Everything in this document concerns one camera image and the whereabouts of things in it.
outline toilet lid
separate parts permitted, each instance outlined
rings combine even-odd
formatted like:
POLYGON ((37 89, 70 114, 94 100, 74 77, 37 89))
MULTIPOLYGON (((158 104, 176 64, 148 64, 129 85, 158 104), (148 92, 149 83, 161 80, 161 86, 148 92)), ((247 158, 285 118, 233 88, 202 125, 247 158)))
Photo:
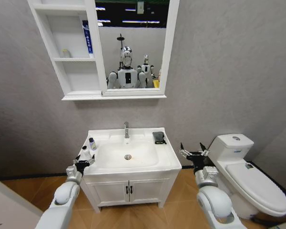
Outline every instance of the toilet lid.
POLYGON ((274 211, 286 211, 286 196, 282 190, 250 163, 231 164, 227 172, 257 203, 274 211))

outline toilet flush button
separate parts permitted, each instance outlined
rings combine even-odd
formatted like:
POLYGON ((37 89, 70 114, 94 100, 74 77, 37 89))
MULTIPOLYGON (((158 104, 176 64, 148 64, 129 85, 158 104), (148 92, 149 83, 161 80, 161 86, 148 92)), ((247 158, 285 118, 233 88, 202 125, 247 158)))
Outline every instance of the toilet flush button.
POLYGON ((233 138, 234 140, 236 140, 236 141, 240 141, 240 138, 239 138, 239 137, 233 136, 232 138, 233 138))

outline sink drain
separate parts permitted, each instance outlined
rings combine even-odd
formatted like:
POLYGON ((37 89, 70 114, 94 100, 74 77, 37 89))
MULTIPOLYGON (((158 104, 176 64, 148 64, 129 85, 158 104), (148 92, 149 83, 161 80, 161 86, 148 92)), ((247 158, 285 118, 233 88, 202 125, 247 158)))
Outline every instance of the sink drain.
POLYGON ((126 160, 130 160, 130 159, 132 158, 132 156, 131 156, 130 154, 126 154, 126 155, 124 156, 124 158, 125 158, 126 160))

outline white door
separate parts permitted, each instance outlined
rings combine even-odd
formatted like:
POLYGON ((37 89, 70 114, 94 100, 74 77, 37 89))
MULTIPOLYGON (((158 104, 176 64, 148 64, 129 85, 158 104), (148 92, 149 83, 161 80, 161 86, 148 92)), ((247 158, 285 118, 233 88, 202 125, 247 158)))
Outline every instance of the white door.
POLYGON ((42 211, 0 182, 0 229, 35 228, 42 211))
POLYGON ((128 181, 88 183, 87 186, 99 207, 129 203, 128 181))
POLYGON ((169 179, 130 180, 129 193, 131 203, 151 203, 162 200, 163 188, 169 179))

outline sink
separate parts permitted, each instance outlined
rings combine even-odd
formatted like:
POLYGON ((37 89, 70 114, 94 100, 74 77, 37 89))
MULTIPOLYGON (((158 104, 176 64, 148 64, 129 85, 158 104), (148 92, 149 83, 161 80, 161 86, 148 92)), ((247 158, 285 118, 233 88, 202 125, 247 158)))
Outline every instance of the sink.
POLYGON ((85 168, 85 175, 142 172, 180 169, 181 165, 166 136, 164 128, 129 128, 129 138, 124 129, 90 130, 84 143, 93 137, 97 146, 91 154, 95 163, 85 168), (154 143, 153 132, 162 131, 167 144, 154 143))
POLYGON ((148 167, 158 162, 156 149, 148 141, 106 143, 100 146, 97 154, 97 163, 103 168, 148 167))

